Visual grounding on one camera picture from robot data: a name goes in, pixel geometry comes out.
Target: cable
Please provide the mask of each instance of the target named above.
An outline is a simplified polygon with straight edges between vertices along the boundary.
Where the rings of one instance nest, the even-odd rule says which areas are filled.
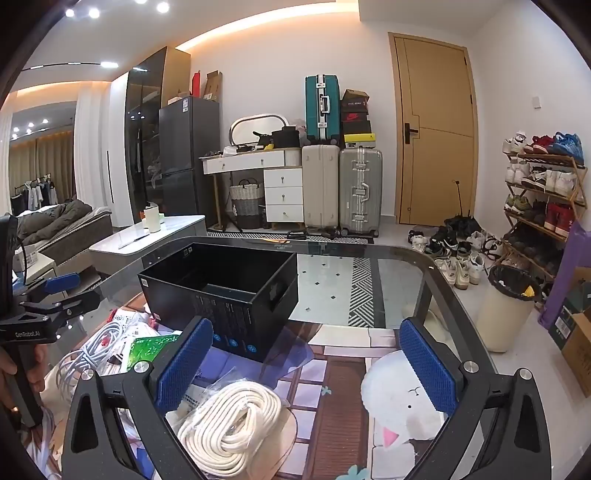
[[[199,468],[229,478],[249,465],[280,412],[281,400],[274,392],[238,381],[196,408],[177,436]]]

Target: drawer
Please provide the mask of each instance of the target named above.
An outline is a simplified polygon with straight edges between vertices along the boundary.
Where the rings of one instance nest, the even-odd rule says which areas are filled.
[[[265,189],[267,205],[303,205],[302,187],[272,187]]]
[[[267,205],[268,222],[303,222],[303,205]]]
[[[301,186],[301,168],[265,170],[265,188]]]

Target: black refrigerator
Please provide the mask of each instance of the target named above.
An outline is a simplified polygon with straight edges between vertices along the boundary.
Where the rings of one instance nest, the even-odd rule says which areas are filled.
[[[205,215],[217,222],[213,177],[203,174],[199,157],[220,150],[220,106],[197,97],[160,109],[160,164],[167,216]]]

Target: gray blanket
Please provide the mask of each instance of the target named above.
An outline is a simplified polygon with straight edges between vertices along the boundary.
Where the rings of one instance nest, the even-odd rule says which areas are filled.
[[[23,245],[49,240],[92,211],[90,205],[73,200],[45,212],[34,212],[18,219],[17,234]]]

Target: blue gripper pad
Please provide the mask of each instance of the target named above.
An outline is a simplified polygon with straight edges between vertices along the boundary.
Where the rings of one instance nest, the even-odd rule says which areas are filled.
[[[158,379],[154,407],[161,415],[178,408],[212,343],[212,323],[202,319]]]
[[[450,372],[410,320],[400,325],[400,348],[406,355],[435,410],[453,415],[457,407],[456,383]]]

